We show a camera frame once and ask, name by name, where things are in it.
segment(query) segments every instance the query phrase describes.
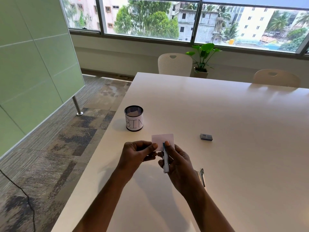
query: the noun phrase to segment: chair backrest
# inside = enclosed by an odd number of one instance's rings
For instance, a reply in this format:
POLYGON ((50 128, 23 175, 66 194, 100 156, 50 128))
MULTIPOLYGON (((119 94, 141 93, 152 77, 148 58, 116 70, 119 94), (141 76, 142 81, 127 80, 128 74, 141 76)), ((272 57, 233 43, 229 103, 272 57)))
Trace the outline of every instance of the chair backrest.
POLYGON ((186 54, 168 53, 158 58, 159 74, 190 76, 192 58, 186 54))
POLYGON ((300 79, 298 76, 283 70, 263 69, 254 75, 253 83, 299 88, 300 79))

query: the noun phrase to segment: black mesh cup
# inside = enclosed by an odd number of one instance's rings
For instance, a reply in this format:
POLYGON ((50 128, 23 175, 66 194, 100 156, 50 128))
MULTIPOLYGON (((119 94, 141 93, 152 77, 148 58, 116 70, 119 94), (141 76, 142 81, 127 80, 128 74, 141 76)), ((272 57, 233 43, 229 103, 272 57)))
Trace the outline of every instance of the black mesh cup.
POLYGON ((129 106, 125 109, 126 127, 129 131, 136 132, 143 128, 143 112, 140 106, 129 106))

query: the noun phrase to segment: gray carpet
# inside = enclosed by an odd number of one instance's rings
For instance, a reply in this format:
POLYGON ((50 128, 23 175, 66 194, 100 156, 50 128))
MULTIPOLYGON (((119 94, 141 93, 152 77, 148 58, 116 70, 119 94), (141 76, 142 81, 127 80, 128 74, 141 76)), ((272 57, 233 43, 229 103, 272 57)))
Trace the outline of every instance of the gray carpet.
MULTIPOLYGON (((51 231, 131 82, 84 76, 72 101, 0 160, 0 169, 30 196, 37 231, 51 231)), ((20 189, 0 175, 0 231, 33 231, 20 189)))

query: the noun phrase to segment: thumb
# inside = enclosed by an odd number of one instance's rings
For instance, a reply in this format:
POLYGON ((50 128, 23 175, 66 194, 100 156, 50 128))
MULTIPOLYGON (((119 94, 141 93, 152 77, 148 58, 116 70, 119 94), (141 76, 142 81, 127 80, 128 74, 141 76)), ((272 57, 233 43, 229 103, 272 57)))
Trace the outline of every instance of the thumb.
POLYGON ((148 156, 151 152, 153 152, 155 149, 158 148, 158 144, 153 143, 151 145, 149 145, 148 147, 146 147, 144 150, 138 151, 143 158, 145 158, 146 156, 148 156))

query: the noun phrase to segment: black cable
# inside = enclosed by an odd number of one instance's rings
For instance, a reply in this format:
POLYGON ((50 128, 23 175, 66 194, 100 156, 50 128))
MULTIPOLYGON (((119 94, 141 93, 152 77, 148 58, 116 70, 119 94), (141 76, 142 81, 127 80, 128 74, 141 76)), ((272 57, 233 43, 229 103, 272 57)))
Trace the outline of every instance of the black cable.
POLYGON ((36 224, 35 224, 35 222, 34 222, 34 209, 33 209, 33 207, 32 207, 31 204, 30 204, 30 198, 29 198, 29 196, 25 193, 25 191, 24 191, 21 187, 19 187, 18 185, 16 185, 7 175, 5 175, 4 172, 2 172, 1 169, 0 169, 0 172, 1 172, 10 182, 12 182, 17 188, 21 189, 21 191, 27 196, 27 202, 28 202, 28 204, 29 204, 30 209, 33 211, 33 217, 32 217, 33 231, 36 232, 36 224))

